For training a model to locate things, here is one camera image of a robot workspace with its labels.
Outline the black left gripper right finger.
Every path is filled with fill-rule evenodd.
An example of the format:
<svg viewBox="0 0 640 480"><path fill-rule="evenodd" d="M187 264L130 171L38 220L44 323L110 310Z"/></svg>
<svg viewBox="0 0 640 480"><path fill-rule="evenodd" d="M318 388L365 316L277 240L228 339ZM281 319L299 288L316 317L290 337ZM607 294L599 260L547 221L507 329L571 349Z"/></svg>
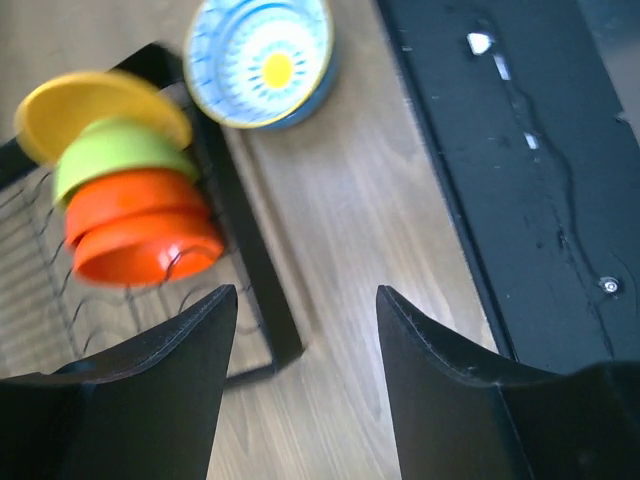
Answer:
<svg viewBox="0 0 640 480"><path fill-rule="evenodd" d="M378 334L405 479L635 479L639 366L562 375L500 356L431 319L394 288Z"/></svg>

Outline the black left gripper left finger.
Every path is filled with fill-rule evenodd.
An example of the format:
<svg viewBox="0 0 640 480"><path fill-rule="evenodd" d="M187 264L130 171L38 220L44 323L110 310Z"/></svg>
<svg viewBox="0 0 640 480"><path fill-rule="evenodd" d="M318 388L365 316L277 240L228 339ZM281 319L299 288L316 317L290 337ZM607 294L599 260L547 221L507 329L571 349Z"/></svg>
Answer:
<svg viewBox="0 0 640 480"><path fill-rule="evenodd" d="M2 380L2 478L206 478L236 320L223 285L114 347Z"/></svg>

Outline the black wire dish rack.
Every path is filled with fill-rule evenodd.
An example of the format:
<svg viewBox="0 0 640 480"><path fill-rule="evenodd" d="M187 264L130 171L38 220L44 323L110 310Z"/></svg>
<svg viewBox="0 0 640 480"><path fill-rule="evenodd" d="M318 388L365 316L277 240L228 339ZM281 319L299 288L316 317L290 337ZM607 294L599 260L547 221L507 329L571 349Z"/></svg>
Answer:
<svg viewBox="0 0 640 480"><path fill-rule="evenodd" d="M151 43L34 90L1 145L1 374L52 372L237 292L230 385L301 334L221 128Z"/></svg>

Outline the red orange bowl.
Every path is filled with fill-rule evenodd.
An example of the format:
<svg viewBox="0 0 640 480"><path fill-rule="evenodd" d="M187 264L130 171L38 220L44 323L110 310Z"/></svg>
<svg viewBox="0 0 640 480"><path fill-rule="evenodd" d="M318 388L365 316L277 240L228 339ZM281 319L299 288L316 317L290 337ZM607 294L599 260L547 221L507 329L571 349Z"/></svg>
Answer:
<svg viewBox="0 0 640 480"><path fill-rule="evenodd" d="M85 234L75 248L72 271L102 286L146 287L198 274L224 249L222 236L205 214L150 213Z"/></svg>
<svg viewBox="0 0 640 480"><path fill-rule="evenodd" d="M171 169L133 169L82 185L65 212L65 246L74 249L91 230L163 211L206 214L209 207L186 175Z"/></svg>

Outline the green bowl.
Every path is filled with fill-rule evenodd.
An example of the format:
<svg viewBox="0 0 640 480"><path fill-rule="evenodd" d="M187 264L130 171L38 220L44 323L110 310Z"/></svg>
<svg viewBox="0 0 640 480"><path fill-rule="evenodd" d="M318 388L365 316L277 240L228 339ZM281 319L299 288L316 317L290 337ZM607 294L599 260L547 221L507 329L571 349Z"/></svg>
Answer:
<svg viewBox="0 0 640 480"><path fill-rule="evenodd" d="M199 178L184 148L166 134L132 120L96 121L59 157L53 172L52 203L66 208L76 191L87 182L140 169L169 169L191 181Z"/></svg>

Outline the yellow orange bowl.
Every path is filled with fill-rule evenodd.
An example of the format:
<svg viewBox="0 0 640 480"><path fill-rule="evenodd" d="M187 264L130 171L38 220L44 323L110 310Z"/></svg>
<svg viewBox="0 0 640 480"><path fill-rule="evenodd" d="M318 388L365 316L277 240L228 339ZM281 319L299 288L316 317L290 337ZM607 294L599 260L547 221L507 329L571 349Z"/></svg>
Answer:
<svg viewBox="0 0 640 480"><path fill-rule="evenodd" d="M151 82L118 69L76 71L43 83L17 107L14 131L28 157L53 166L86 127L105 119L135 121L180 148L193 138L190 122L175 102Z"/></svg>

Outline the blue patterned ceramic bowl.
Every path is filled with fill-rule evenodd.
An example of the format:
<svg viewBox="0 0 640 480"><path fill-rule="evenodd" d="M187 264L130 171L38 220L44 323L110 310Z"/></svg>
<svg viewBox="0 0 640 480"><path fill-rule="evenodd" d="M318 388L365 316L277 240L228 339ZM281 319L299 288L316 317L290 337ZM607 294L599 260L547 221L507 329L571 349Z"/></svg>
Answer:
<svg viewBox="0 0 640 480"><path fill-rule="evenodd" d="M326 1L204 1L185 40L189 93L210 118L276 130L314 113L339 70Z"/></svg>

